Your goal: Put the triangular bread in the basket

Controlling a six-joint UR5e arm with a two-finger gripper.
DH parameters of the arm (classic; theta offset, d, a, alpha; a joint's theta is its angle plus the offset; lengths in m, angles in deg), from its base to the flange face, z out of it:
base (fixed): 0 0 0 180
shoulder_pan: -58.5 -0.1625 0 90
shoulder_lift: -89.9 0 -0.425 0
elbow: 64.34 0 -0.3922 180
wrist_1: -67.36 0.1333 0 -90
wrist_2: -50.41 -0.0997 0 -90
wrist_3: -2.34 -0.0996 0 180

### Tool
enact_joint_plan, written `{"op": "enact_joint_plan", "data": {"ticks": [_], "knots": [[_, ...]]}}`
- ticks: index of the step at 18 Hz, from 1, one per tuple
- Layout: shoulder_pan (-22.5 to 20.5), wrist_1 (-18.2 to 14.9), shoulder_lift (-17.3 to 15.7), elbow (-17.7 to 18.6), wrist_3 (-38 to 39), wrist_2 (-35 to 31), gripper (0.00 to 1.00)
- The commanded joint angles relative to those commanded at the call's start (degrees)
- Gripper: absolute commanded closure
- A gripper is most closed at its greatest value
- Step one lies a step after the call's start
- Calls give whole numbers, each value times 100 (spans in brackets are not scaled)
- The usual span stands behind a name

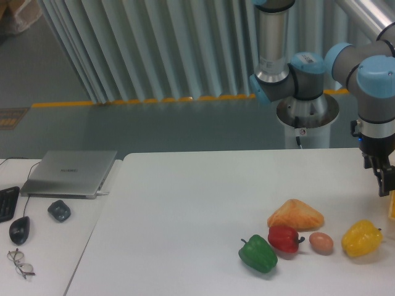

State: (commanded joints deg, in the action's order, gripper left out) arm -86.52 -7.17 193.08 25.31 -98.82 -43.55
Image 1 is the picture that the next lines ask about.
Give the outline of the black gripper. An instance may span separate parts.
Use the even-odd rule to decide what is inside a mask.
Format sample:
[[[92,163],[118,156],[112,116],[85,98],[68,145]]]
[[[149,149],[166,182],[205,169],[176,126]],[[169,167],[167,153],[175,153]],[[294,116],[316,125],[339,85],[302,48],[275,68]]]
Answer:
[[[372,168],[379,180],[379,196],[389,195],[394,190],[394,166],[389,155],[394,151],[394,135],[385,138],[371,138],[361,134],[359,149],[364,158],[364,168]]]

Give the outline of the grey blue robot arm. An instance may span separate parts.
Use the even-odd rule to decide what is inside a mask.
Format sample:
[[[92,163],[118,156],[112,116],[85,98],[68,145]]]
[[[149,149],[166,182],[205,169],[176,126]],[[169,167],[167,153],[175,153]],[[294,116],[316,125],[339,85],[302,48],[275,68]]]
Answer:
[[[334,45],[325,57],[299,52],[286,61],[288,13],[292,1],[254,1],[259,12],[259,63],[250,76],[256,98],[278,102],[278,119],[301,131],[331,123],[336,101],[324,94],[323,77],[345,87],[356,99],[358,117],[351,134],[359,140],[364,167],[372,169],[379,194],[394,190],[394,11],[383,1],[340,1],[339,6],[370,39],[355,47]]]

